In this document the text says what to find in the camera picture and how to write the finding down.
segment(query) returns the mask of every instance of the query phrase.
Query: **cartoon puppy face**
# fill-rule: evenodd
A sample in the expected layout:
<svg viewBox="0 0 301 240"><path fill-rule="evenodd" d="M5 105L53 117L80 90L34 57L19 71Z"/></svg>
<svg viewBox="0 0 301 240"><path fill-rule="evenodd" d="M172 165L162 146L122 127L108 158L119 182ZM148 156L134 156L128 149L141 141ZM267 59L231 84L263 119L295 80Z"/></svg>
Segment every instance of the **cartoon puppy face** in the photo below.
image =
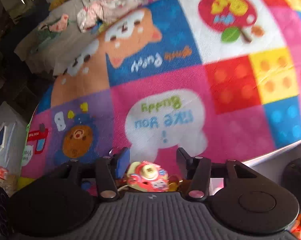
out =
<svg viewBox="0 0 301 240"><path fill-rule="evenodd" d="M69 158L79 158L89 150L92 141L92 129L87 125L76 125L65 135L63 153Z"/></svg>
<svg viewBox="0 0 301 240"><path fill-rule="evenodd" d="M106 54L114 68L124 59L142 50L150 42L162 39L147 8L131 12L88 45L59 76L52 91L51 106L109 89Z"/></svg>
<svg viewBox="0 0 301 240"><path fill-rule="evenodd" d="M143 8L130 13L106 31L103 49L113 67L119 68L126 57L161 39L162 34L153 24L151 11Z"/></svg>

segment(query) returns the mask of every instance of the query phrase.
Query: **metal bolt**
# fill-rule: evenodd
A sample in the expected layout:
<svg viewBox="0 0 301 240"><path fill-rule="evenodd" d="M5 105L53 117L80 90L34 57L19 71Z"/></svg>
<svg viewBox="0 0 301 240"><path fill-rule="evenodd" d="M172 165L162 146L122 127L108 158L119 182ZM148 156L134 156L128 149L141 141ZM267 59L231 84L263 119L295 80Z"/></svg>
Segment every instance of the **metal bolt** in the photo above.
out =
<svg viewBox="0 0 301 240"><path fill-rule="evenodd" d="M114 198L114 197L116 197L116 192L114 192L112 190L105 190L102 193L100 193L100 195L103 198Z"/></svg>
<svg viewBox="0 0 301 240"><path fill-rule="evenodd" d="M202 198L205 194L200 190L192 190L188 193L188 195L192 198Z"/></svg>
<svg viewBox="0 0 301 240"><path fill-rule="evenodd" d="M114 148L112 148L112 149L109 151L109 153L108 153L109 156L113 156L113 150L114 150Z"/></svg>

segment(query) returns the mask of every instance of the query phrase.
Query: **speech bubble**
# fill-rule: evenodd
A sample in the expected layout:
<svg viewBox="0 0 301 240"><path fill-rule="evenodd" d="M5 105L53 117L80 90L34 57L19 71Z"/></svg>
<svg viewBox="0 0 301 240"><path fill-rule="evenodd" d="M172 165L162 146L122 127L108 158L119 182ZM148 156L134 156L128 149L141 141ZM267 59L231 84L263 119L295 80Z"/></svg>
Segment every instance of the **speech bubble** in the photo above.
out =
<svg viewBox="0 0 301 240"><path fill-rule="evenodd" d="M31 158L33 157L34 153L34 147L32 145L26 145L24 153L23 153L23 159L21 160L21 166L26 166Z"/></svg>
<svg viewBox="0 0 301 240"><path fill-rule="evenodd" d="M130 161L153 162L158 149L175 145L192 157L201 154L207 147L204 122L205 107L192 90L170 90L138 101L125 123L132 143Z"/></svg>

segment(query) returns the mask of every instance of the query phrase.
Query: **pink cloth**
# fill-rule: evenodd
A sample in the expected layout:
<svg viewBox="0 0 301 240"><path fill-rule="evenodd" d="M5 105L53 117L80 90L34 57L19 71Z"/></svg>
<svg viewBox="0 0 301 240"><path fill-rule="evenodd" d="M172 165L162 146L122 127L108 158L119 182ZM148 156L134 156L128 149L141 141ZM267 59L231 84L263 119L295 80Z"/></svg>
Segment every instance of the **pink cloth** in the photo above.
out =
<svg viewBox="0 0 301 240"><path fill-rule="evenodd" d="M141 3L141 0L93 0L77 14L78 27L81 32L86 32L96 25L98 19L111 24Z"/></svg>
<svg viewBox="0 0 301 240"><path fill-rule="evenodd" d="M49 30L56 33L66 30L68 26L68 18L69 16L67 14L63 14L58 22L49 26Z"/></svg>

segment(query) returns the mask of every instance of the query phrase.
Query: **floor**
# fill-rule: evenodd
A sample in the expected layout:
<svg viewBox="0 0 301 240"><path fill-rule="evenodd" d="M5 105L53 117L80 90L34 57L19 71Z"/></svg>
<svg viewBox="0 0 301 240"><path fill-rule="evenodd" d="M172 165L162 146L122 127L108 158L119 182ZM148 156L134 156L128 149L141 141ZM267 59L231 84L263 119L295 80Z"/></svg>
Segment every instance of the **floor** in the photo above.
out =
<svg viewBox="0 0 301 240"><path fill-rule="evenodd" d="M26 65L5 70L5 79L0 89L0 105L6 101L26 122L29 122L41 97L53 84L52 76L42 77L31 74Z"/></svg>

